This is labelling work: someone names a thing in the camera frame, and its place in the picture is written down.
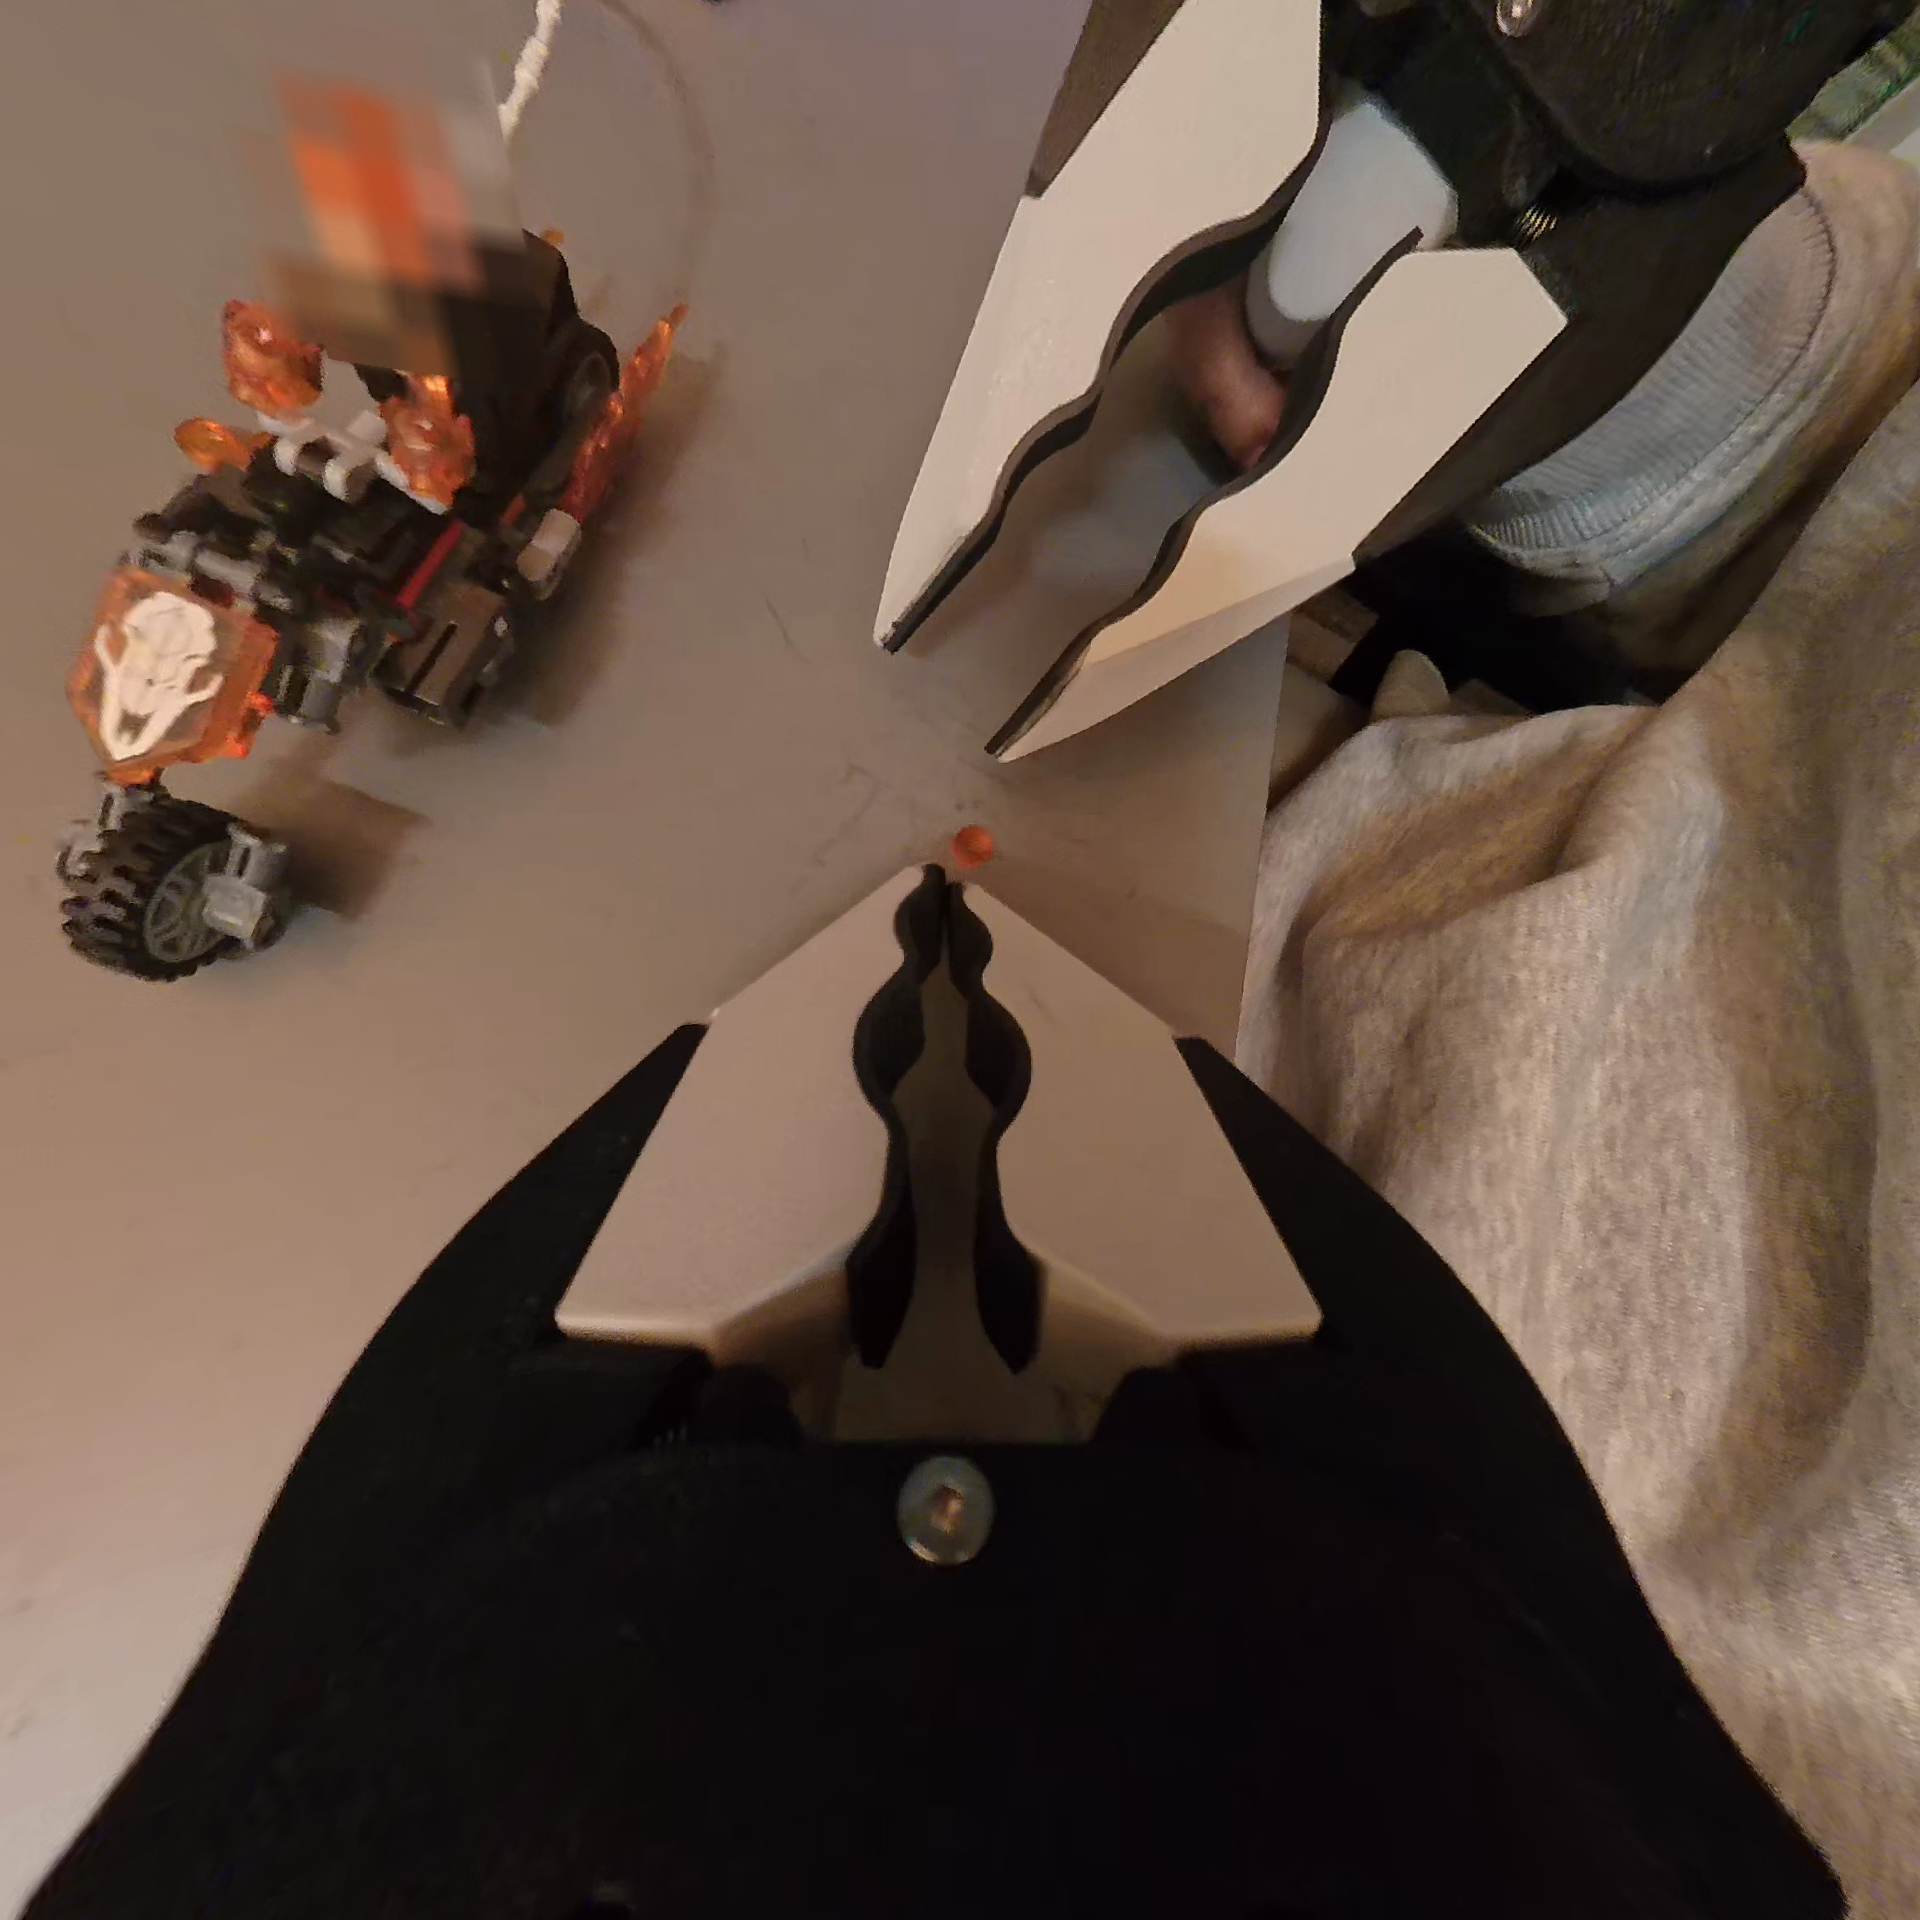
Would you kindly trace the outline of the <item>black flame-headed lego minifigure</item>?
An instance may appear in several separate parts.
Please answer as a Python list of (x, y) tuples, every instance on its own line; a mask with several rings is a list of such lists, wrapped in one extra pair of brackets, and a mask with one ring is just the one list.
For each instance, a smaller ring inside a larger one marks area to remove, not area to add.
[(436, 290), (457, 409), (487, 471), (522, 471), (611, 398), (618, 355), (578, 306), (563, 251), (526, 229), (484, 241), (470, 287)]

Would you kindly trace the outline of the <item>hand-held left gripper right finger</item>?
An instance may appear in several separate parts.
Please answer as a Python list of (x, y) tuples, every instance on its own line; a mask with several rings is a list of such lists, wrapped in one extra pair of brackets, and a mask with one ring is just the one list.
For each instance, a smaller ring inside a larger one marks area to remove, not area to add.
[(973, 885), (948, 891), (948, 974), (988, 1112), (976, 1302), (1008, 1370), (1129, 1377), (1317, 1331), (1161, 1016)]

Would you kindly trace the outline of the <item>person's right hand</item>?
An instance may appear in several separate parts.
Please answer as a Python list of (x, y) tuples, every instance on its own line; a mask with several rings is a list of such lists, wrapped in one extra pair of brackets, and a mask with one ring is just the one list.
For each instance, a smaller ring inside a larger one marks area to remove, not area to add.
[(1249, 327), (1245, 276), (1168, 306), (1165, 352), (1218, 453), (1236, 471), (1258, 468), (1280, 433), (1288, 380)]

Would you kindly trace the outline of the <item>black red lego motorcycle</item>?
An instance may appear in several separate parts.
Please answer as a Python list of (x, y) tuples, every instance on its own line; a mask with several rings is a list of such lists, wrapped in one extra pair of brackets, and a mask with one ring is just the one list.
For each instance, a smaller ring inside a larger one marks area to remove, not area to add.
[(346, 349), (223, 304), (226, 391), (255, 425), (176, 425), (191, 475), (133, 523), (66, 681), (100, 783), (55, 863), (66, 949), (158, 987), (276, 945), (288, 842), (165, 776), (248, 758), (265, 721), (338, 732), (364, 690), (473, 721), (627, 472), (686, 317), (615, 352), (611, 398), (544, 457), (487, 471), (451, 371), (357, 362), (371, 406), (328, 425), (314, 403)]

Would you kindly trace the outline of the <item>person's right forearm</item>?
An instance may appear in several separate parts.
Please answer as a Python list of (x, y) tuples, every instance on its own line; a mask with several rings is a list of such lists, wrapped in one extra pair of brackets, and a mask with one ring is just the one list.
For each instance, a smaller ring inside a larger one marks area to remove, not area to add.
[(1693, 592), (1911, 387), (1917, 166), (1852, 142), (1799, 159), (1653, 371), (1465, 518), (1545, 612)]

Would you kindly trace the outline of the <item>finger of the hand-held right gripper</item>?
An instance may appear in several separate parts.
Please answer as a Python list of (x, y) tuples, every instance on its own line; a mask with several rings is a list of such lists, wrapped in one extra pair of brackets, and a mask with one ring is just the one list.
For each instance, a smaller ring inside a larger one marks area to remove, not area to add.
[(1309, 344), (1261, 465), (1190, 509), (1142, 590), (1087, 628), (986, 751), (1087, 732), (1320, 590), (1564, 330), (1515, 250), (1403, 237)]
[(904, 650), (1165, 304), (1276, 228), (1324, 125), (1320, 4), (1180, 4), (1005, 229), (872, 620)]

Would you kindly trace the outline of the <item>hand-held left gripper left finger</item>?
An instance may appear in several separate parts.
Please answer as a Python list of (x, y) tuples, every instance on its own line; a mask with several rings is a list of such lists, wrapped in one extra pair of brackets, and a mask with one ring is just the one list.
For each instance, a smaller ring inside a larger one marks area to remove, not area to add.
[(709, 1015), (559, 1304), (567, 1337), (762, 1370), (889, 1352), (915, 1277), (899, 1088), (946, 910), (936, 866), (901, 871)]

